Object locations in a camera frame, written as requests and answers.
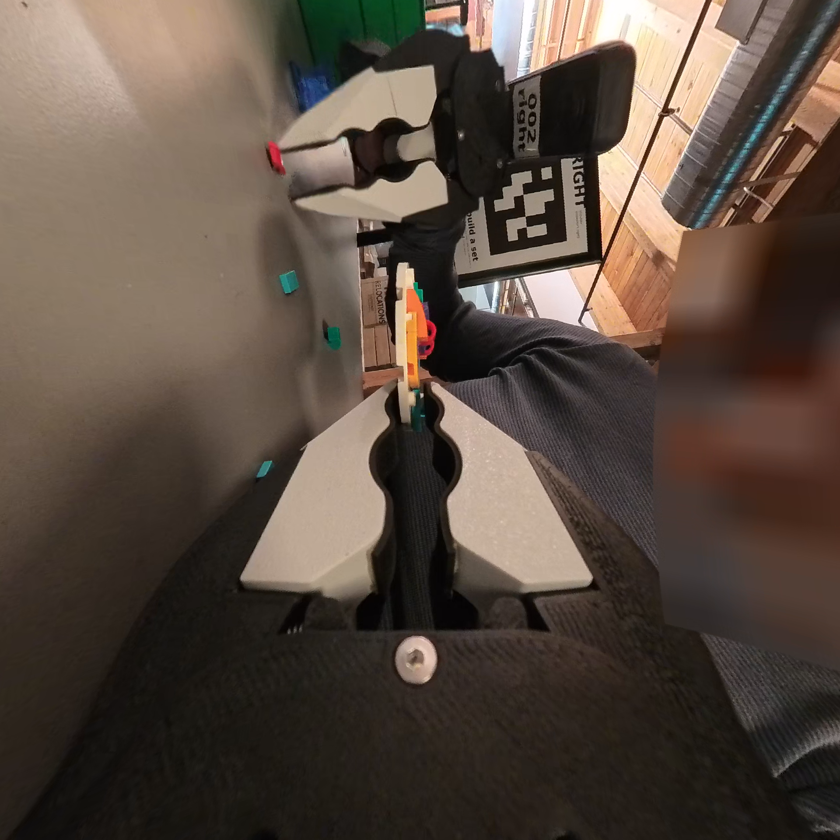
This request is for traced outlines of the blue lego piece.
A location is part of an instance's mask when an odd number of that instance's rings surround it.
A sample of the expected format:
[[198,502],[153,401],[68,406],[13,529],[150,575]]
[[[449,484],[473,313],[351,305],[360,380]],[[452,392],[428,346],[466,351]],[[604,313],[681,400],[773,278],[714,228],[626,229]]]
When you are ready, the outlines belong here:
[[288,66],[300,114],[318,105],[337,87],[333,69],[329,66],[302,66],[294,60],[290,60]]

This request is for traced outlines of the white lego model with coloured bricks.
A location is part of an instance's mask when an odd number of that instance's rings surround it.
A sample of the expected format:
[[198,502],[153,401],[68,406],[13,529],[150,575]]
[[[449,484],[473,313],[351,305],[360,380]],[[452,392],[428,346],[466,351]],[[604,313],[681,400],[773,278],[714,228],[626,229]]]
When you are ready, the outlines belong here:
[[429,317],[424,293],[415,281],[414,269],[404,262],[396,270],[395,295],[398,407],[402,424],[418,431],[425,416],[420,363],[433,352],[437,329]]

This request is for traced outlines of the brown cardboard box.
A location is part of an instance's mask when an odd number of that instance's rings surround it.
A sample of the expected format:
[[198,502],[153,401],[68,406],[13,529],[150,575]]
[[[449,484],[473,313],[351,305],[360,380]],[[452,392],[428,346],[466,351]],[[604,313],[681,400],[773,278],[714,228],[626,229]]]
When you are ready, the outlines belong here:
[[387,275],[360,280],[360,306],[364,328],[387,325],[385,305],[387,283]]

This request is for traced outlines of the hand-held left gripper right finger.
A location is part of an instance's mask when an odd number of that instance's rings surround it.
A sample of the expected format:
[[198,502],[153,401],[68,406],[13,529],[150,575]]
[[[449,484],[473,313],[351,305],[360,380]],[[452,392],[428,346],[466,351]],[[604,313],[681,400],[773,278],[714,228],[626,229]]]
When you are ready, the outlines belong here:
[[478,628],[499,600],[589,589],[594,576],[530,453],[443,386],[423,403],[444,487],[429,571],[434,620]]

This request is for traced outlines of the black framed marker sign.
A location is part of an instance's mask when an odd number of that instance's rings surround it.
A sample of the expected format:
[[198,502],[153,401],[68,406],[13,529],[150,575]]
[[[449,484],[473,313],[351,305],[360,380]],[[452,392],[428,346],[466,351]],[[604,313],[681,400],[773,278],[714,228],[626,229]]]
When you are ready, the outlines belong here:
[[461,288],[601,261],[597,159],[520,161],[469,213],[455,252]]

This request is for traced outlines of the stack of green storage bins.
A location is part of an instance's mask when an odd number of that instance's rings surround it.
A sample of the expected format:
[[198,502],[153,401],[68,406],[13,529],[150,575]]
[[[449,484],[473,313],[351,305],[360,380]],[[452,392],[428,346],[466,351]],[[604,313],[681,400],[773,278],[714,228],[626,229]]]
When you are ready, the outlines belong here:
[[424,1],[298,1],[314,65],[334,65],[344,41],[394,47],[425,29]]

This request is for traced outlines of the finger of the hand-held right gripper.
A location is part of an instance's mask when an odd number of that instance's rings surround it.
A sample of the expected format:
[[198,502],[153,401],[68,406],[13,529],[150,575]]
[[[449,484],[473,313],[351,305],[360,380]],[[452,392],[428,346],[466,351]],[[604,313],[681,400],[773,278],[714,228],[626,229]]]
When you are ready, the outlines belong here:
[[389,120],[418,130],[429,124],[437,99],[431,65],[376,71],[351,78],[304,112],[280,137],[283,151],[316,148],[348,132],[370,132]]
[[385,151],[407,164],[401,179],[375,175],[364,186],[334,185],[291,198],[297,209],[337,217],[400,223],[409,217],[444,207],[448,180],[437,164],[434,129],[415,129],[387,138]]

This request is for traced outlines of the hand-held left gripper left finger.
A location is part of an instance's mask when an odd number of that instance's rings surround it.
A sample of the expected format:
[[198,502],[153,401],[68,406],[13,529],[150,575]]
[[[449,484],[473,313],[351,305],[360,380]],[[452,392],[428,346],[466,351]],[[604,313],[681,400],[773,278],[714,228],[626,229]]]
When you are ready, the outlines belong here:
[[311,440],[240,575],[247,592],[336,601],[381,629],[396,577],[396,383]]

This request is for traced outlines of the silver ventilation duct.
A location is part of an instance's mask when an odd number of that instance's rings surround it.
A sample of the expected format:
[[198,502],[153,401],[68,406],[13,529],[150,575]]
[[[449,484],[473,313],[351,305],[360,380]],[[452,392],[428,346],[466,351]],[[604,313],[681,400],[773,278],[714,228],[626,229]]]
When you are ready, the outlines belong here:
[[661,203],[684,228],[716,226],[838,49],[838,1],[726,2],[737,39]]

